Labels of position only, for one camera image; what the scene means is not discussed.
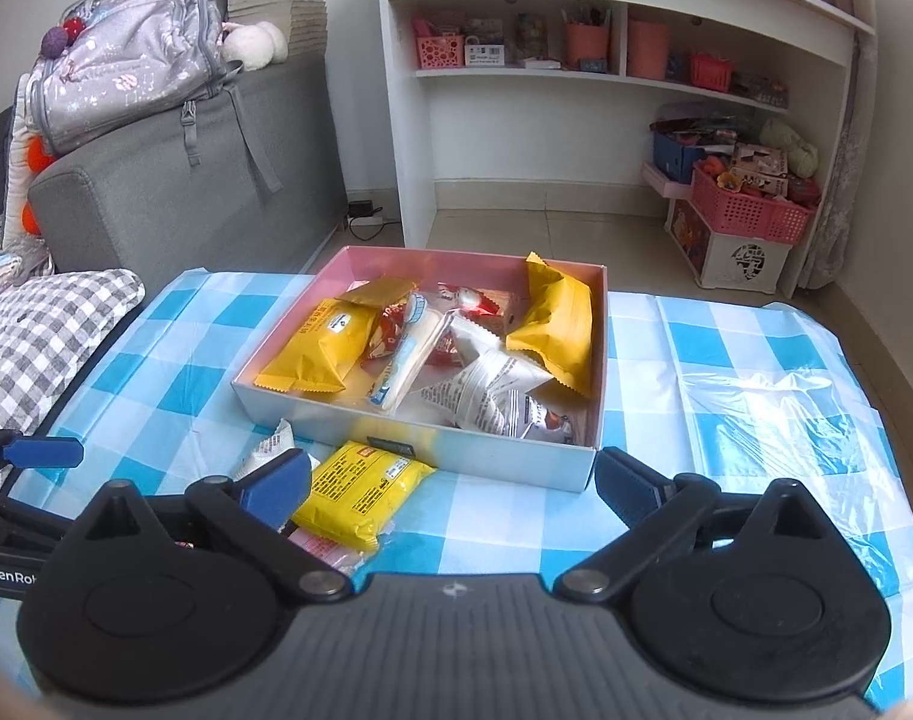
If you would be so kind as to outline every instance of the white fluffy ball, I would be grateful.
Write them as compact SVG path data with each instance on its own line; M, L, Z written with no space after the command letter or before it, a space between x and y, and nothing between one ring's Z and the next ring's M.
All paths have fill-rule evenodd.
M257 26L261 26L273 38L273 60L271 62L274 65L286 62L290 50L287 48L287 38L284 36L283 30L273 22L257 22Z
M239 26L223 40L224 62L239 59L244 70L259 70L273 60L273 38L261 26Z

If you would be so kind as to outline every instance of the white desk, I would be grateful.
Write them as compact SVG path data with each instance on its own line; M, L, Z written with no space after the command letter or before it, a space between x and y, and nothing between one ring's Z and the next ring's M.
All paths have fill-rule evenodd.
M674 47L718 50L739 68L789 86L783 113L819 148L825 186L837 152L854 35L872 32L820 0L595 0L614 13L609 76L570 71L467 68L421 71L410 20L459 8L468 16L542 12L551 53L562 49L561 5L576 0L380 0L383 56L400 210L409 247L424 247L437 207L503 207L661 215L642 184L647 126L664 103L725 100L767 116L779 109L735 95L626 75L626 20L671 25ZM864 15L864 0L856 0ZM864 18L872 20L868 14ZM809 238L789 255L780 289L794 290Z

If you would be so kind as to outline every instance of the checkered pillow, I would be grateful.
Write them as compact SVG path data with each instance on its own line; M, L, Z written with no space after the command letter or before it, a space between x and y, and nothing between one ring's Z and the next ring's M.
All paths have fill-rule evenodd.
M0 427L31 433L94 349L143 300L130 271L31 279L0 295Z

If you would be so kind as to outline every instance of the red basket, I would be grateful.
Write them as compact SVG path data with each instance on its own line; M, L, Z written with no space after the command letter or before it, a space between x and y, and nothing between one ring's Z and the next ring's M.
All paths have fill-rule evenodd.
M416 50L420 54L420 67L423 70L463 67L464 40L466 38L462 35L417 38Z
M717 59L708 53L690 55L690 83L693 86L714 92L729 92L732 74L733 65L724 59Z
M714 232L796 244L815 213L788 200L770 200L720 189L702 170L693 170L690 202Z

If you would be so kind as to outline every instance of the floor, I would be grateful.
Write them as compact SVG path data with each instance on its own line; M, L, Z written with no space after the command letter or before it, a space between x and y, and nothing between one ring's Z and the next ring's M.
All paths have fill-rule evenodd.
M373 234L367 228L358 232L361 237ZM338 231L317 257L311 272L315 274L345 245L364 243L348 230ZM388 225L365 245L400 247L403 230L399 223ZM664 231L661 218L556 211L441 210L437 212L431 230L429 248L516 255L535 251L552 259L597 263L607 266L609 287L615 292L671 295L752 306L784 299L780 295L699 288L683 256ZM901 408L898 392L887 381L888 372L895 364L879 343L873 346L858 337L855 329L859 322L850 322L848 317L843 318L842 312L831 310L832 303L821 296L825 293L826 290L813 293L796 290L791 303L839 337L850 367L887 428L913 507L913 436L906 429L907 409ZM888 362L881 360L881 356L887 357ZM868 368L887 375L881 373L875 383L867 373ZM901 418L901 427L908 439L905 442L892 413Z

